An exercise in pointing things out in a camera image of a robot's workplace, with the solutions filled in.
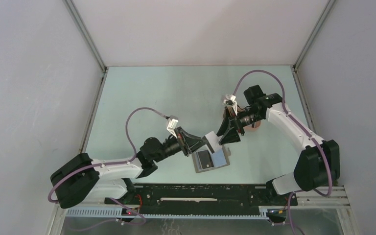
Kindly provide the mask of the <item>black credit card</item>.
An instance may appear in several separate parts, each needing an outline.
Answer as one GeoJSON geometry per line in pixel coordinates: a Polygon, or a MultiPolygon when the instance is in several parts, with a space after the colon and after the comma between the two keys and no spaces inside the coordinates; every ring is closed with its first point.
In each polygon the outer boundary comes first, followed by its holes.
{"type": "Polygon", "coordinates": [[[197,152],[197,161],[199,170],[205,170],[214,167],[211,154],[207,150],[197,152]]]}

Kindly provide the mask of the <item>grey card holder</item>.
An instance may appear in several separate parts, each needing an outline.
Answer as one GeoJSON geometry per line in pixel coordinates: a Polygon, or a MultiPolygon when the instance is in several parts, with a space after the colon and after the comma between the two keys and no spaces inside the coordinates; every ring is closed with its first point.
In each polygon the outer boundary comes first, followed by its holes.
{"type": "Polygon", "coordinates": [[[208,169],[205,169],[205,170],[199,170],[198,161],[197,161],[197,158],[196,158],[197,152],[198,151],[196,151],[195,153],[193,153],[191,155],[196,173],[203,173],[203,172],[206,172],[206,171],[216,170],[216,169],[230,165],[229,157],[231,156],[231,150],[229,148],[223,146],[222,149],[220,149],[220,151],[215,152],[214,154],[210,153],[214,167],[208,168],[208,169]]]}

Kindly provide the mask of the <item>white credit card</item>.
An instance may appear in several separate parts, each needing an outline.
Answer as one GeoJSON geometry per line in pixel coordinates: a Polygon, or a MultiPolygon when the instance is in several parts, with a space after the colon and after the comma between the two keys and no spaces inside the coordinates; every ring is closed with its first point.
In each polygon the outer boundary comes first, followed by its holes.
{"type": "Polygon", "coordinates": [[[207,149],[211,154],[220,151],[222,145],[219,143],[219,137],[214,131],[207,133],[205,136],[207,149]]]}

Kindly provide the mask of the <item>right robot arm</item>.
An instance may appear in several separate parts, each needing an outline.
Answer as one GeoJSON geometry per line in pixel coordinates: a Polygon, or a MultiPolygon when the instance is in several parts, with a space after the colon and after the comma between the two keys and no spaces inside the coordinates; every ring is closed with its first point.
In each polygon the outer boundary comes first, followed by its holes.
{"type": "Polygon", "coordinates": [[[266,183],[267,202],[277,205],[285,194],[332,186],[340,176],[338,143],[326,141],[306,127],[279,94],[266,95],[260,86],[255,85],[249,87],[244,95],[249,105],[242,110],[238,109],[235,95],[223,97],[224,119],[216,134],[219,145],[239,142],[246,126],[266,120],[282,131],[299,154],[293,172],[266,183]]]}

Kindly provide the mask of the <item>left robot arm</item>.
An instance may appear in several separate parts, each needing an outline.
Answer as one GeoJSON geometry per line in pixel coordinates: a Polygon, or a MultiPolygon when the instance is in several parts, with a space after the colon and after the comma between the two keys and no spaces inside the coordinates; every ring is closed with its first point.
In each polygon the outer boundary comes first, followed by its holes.
{"type": "Polygon", "coordinates": [[[178,127],[164,142],[146,139],[135,157],[129,159],[93,160],[87,153],[80,153],[51,175],[50,195],[56,195],[54,202],[63,209],[108,197],[129,204],[135,198],[132,179],[152,174],[158,168],[156,164],[168,157],[179,152],[189,156],[204,146],[211,153],[221,149],[215,132],[198,137],[178,127]]]}

